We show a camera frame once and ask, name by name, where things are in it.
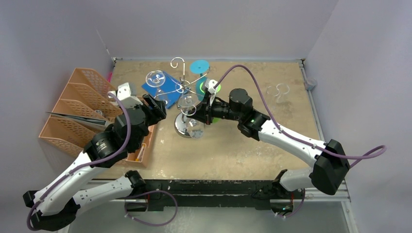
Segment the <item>gray wall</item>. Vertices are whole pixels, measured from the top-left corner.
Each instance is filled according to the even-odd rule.
[[[28,232],[22,195],[72,159],[37,137],[75,67],[107,75],[106,53],[81,1],[0,2],[0,226]]]
[[[310,52],[314,101],[326,138],[379,158],[347,176],[360,232],[412,232],[412,1],[340,0]]]
[[[300,59],[338,0],[87,0],[112,56]]]

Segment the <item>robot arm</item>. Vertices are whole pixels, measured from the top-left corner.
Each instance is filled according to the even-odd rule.
[[[117,116],[104,132],[96,134],[80,152],[77,159],[53,182],[39,191],[27,191],[23,199],[27,207],[35,210],[30,217],[34,230],[56,231],[69,225],[79,214],[101,203],[122,198],[139,191],[145,182],[137,171],[129,171],[119,179],[88,190],[80,189],[98,174],[139,149],[148,127],[166,118],[165,103],[143,95],[142,103],[128,83],[112,93],[125,106],[130,118],[130,139],[121,149],[127,135],[126,117]],[[102,163],[93,163],[106,159]]]
[[[347,159],[330,156],[315,146],[344,155],[339,142],[331,140],[326,143],[280,126],[281,130],[296,138],[312,142],[314,146],[295,141],[284,135],[267,115],[253,108],[253,100],[244,89],[232,90],[228,103],[216,97],[213,88],[215,84],[215,80],[210,80],[205,85],[206,94],[201,103],[196,106],[196,112],[189,112],[189,115],[193,114],[191,118],[205,124],[210,124],[215,117],[235,120],[243,135],[282,148],[307,163],[308,168],[280,172],[275,182],[284,191],[316,187],[329,195],[336,193],[350,168],[349,162]]]

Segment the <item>gray floor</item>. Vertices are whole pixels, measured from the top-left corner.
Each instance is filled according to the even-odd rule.
[[[134,213],[152,223],[168,220],[174,208],[164,212]],[[181,207],[176,219],[163,227],[149,227],[124,218],[123,203],[109,202],[79,216],[70,233],[348,233],[340,202],[306,202],[295,216],[275,218],[271,211],[253,208]]]

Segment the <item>beige table surface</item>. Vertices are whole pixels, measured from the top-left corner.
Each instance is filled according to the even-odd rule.
[[[235,64],[250,68],[262,91],[270,85],[287,83],[290,92],[284,103],[276,105],[276,120],[289,129],[318,139],[298,63],[210,62],[208,77],[218,80]],[[186,79],[193,81],[199,76],[192,74],[189,66],[190,62],[186,62]],[[177,79],[182,74],[181,67],[174,69],[169,61],[117,61],[111,83],[118,86],[132,82],[136,84],[138,94],[143,95],[146,92],[141,85],[152,70],[164,70]],[[266,113],[252,79],[241,68],[234,69],[225,78],[218,97],[228,101],[229,92],[234,88],[246,89],[253,98],[254,108]],[[97,178],[117,179],[129,170],[138,170],[144,179],[272,180],[280,170],[307,166],[280,148],[245,137],[234,121],[220,120],[206,126],[200,139],[183,138],[174,130],[174,120],[179,112],[173,106],[167,110],[166,119],[158,124],[147,168],[116,164]]]

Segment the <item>chrome round base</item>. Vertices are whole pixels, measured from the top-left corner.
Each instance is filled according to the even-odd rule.
[[[183,113],[179,113],[174,120],[174,129],[176,130],[178,135],[186,138],[191,138],[186,129],[186,119],[187,117]]]

